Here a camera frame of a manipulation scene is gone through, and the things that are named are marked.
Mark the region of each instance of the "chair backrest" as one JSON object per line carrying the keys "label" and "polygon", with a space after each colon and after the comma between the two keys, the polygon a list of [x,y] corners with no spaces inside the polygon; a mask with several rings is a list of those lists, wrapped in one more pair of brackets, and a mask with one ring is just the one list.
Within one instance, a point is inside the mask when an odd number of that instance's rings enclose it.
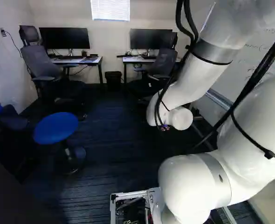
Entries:
{"label": "chair backrest", "polygon": [[40,40],[38,31],[34,26],[20,25],[19,33],[24,46],[30,46],[34,42],[37,45]]}
{"label": "chair backrest", "polygon": [[170,76],[176,63],[177,52],[174,49],[160,49],[155,62],[149,69],[152,75]]}
{"label": "chair backrest", "polygon": [[178,42],[178,34],[176,32],[168,32],[163,36],[161,48],[175,49]]}
{"label": "chair backrest", "polygon": [[61,76],[60,68],[52,63],[43,46],[25,46],[21,49],[27,67],[31,70],[32,78],[39,76]]}

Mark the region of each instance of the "trash can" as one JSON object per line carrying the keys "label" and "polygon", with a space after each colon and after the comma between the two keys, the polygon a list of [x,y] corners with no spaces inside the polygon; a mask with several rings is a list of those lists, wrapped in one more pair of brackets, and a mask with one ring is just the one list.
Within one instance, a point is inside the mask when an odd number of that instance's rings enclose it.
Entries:
{"label": "trash can", "polygon": [[107,71],[105,72],[106,84],[109,91],[118,91],[121,89],[121,76],[120,71]]}

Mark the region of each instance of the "whiteboard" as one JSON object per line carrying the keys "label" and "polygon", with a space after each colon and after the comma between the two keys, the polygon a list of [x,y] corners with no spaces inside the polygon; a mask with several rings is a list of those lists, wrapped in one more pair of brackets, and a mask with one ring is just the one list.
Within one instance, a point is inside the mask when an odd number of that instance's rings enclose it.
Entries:
{"label": "whiteboard", "polygon": [[[275,29],[257,32],[239,51],[237,57],[218,78],[212,89],[234,102],[274,42]],[[275,76],[275,62],[261,81],[273,76]]]}

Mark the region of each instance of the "stool base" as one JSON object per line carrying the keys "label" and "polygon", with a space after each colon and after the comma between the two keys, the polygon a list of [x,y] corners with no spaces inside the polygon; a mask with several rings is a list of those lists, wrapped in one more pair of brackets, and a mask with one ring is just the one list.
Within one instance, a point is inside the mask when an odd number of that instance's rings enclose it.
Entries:
{"label": "stool base", "polygon": [[83,147],[60,150],[55,158],[55,170],[65,175],[74,174],[84,166],[86,155]]}

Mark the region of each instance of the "power outlet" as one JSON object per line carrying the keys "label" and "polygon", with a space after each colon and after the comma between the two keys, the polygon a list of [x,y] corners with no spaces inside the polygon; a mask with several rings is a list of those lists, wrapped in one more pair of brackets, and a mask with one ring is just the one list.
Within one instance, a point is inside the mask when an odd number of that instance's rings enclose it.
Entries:
{"label": "power outlet", "polygon": [[6,37],[6,36],[7,36],[7,34],[6,34],[5,30],[4,30],[4,28],[0,28],[0,31],[1,31],[2,37]]}

